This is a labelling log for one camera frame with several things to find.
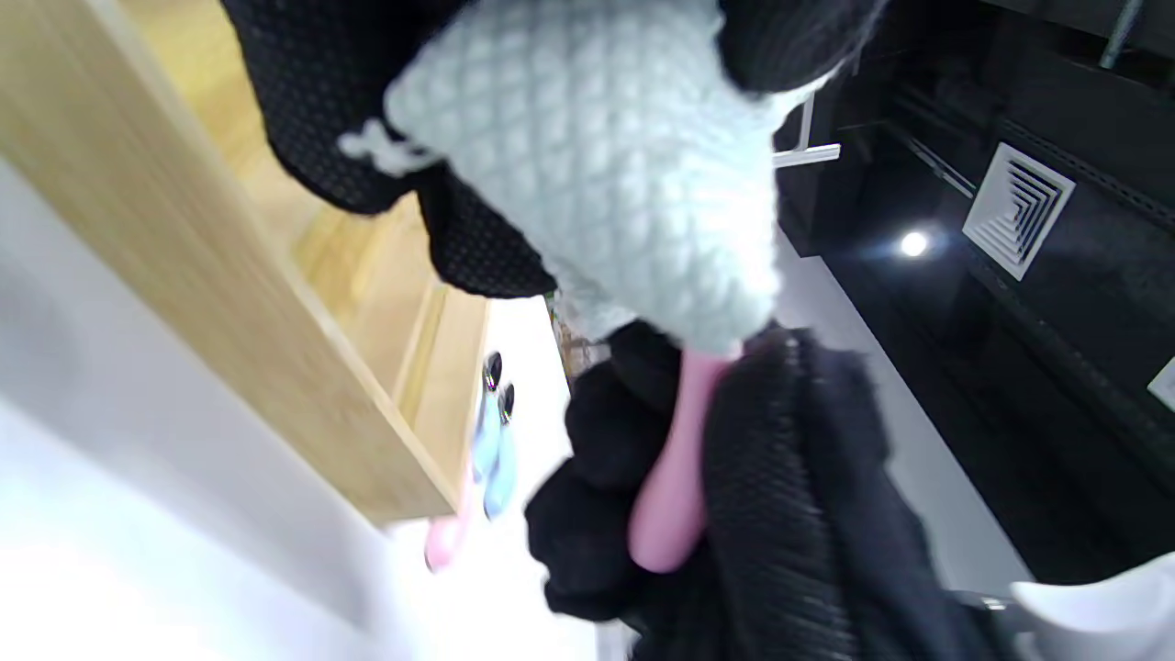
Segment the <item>white surface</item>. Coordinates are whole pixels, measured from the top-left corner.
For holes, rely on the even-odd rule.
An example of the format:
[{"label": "white surface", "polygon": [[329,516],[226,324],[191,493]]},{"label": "white surface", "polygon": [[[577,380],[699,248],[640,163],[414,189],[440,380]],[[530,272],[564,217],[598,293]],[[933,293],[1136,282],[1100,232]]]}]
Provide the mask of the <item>white surface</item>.
[{"label": "white surface", "polygon": [[1175,659],[1175,553],[1085,586],[1016,584],[1046,661]]},{"label": "white surface", "polygon": [[461,553],[436,576],[421,561],[428,522],[390,531],[401,626],[428,641],[414,660],[595,661],[596,628],[551,615],[545,572],[526,552],[523,504],[571,452],[563,430],[568,386],[542,298],[495,301],[486,346],[502,352],[503,387],[515,384],[518,491],[492,524],[475,517]]},{"label": "white surface", "polygon": [[840,143],[820,144],[807,149],[793,151],[776,151],[771,155],[771,164],[776,169],[784,167],[795,167],[801,164],[822,163],[834,161],[840,157]]},{"label": "white surface", "polygon": [[[132,619],[118,630],[157,611],[172,643],[221,632],[207,634],[217,659],[268,659],[286,645],[310,652],[275,657],[592,659],[593,627],[543,606],[519,513],[568,448],[566,384],[543,302],[495,303],[490,335],[517,383],[525,481],[511,513],[477,527],[452,572],[432,578],[418,527],[389,541],[368,526],[0,161],[0,444],[5,481],[24,485],[15,506],[5,501],[2,553],[27,555],[19,540],[66,540],[36,574],[62,576],[54,595],[93,606],[122,591],[130,596],[106,614],[126,605]],[[33,454],[9,461],[18,451]],[[112,515],[88,521],[86,507]],[[43,521],[29,527],[16,512]],[[0,611],[20,608],[14,594],[0,591]],[[173,626],[181,603],[190,608]],[[45,609],[29,618],[62,636],[89,630],[86,608],[59,611],[55,622]],[[274,647],[277,633],[289,642]],[[98,654],[100,642],[92,655],[119,657]]]},{"label": "white surface", "polygon": [[784,325],[812,328],[828,348],[865,356],[893,447],[889,473],[926,524],[939,578],[952,589],[996,595],[1008,594],[1013,581],[1032,580],[995,517],[824,259],[801,258],[783,236],[779,244],[786,285],[776,308],[777,317]]},{"label": "white surface", "polygon": [[926,248],[931,244],[926,234],[921,231],[911,231],[901,237],[901,252],[907,257],[921,256],[926,251]]},{"label": "white surface", "polygon": [[377,659],[0,400],[0,659]]},{"label": "white surface", "polygon": [[1159,398],[1159,402],[1167,405],[1167,409],[1175,411],[1175,358],[1167,363],[1154,380],[1147,386],[1150,394]]}]

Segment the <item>pink handle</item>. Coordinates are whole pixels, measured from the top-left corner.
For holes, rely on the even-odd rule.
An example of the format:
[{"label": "pink handle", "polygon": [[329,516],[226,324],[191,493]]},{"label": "pink handle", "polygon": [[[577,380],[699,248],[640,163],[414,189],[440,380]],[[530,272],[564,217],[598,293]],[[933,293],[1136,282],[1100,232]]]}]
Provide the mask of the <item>pink handle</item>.
[{"label": "pink handle", "polygon": [[424,565],[432,573],[452,562],[461,551],[461,542],[469,530],[469,515],[477,510],[477,490],[474,488],[472,463],[465,467],[465,484],[462,486],[461,505],[457,514],[429,521],[429,534],[424,539]]},{"label": "pink handle", "polygon": [[682,378],[669,440],[640,487],[629,520],[629,554],[659,574],[680,567],[701,538],[701,426],[718,379],[739,355],[682,352]]}]

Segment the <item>wooden cabinet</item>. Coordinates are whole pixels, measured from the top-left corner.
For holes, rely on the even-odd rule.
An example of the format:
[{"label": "wooden cabinet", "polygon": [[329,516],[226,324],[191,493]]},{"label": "wooden cabinet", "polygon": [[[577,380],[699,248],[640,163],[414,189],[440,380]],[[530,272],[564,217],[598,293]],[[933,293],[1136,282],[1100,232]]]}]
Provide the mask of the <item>wooden cabinet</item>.
[{"label": "wooden cabinet", "polygon": [[486,301],[415,197],[357,218],[289,178],[216,0],[0,15],[0,157],[368,519],[451,512]]}]

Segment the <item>black knit fabric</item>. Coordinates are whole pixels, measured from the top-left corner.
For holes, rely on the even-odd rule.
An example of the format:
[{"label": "black knit fabric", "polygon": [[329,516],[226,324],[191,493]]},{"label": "black knit fabric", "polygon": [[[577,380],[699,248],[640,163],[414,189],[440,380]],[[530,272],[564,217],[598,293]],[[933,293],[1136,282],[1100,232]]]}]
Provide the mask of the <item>black knit fabric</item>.
[{"label": "black knit fabric", "polygon": [[609,344],[572,385],[573,457],[526,508],[552,611],[623,619],[642,634],[638,661],[992,659],[888,480],[860,359],[803,332],[754,339],[714,392],[701,545],[672,574],[637,567],[627,520],[669,430],[679,355],[643,323]]},{"label": "black knit fabric", "polygon": [[448,166],[429,168],[412,183],[429,232],[429,255],[442,279],[492,298],[555,290],[538,252]]},{"label": "black knit fabric", "polygon": [[405,0],[222,0],[277,158],[340,208],[374,214],[409,189],[335,141],[383,115],[383,90],[450,15]]},{"label": "black knit fabric", "polygon": [[860,52],[887,0],[720,0],[726,73],[750,92],[812,82]]}]

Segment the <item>square vent grille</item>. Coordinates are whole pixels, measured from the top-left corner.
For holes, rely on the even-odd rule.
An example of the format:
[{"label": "square vent grille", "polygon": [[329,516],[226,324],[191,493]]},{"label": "square vent grille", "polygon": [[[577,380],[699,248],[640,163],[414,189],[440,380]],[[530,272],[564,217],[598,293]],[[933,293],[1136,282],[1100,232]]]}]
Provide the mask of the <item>square vent grille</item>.
[{"label": "square vent grille", "polygon": [[1001,142],[962,232],[1023,279],[1074,186],[1072,178]]}]

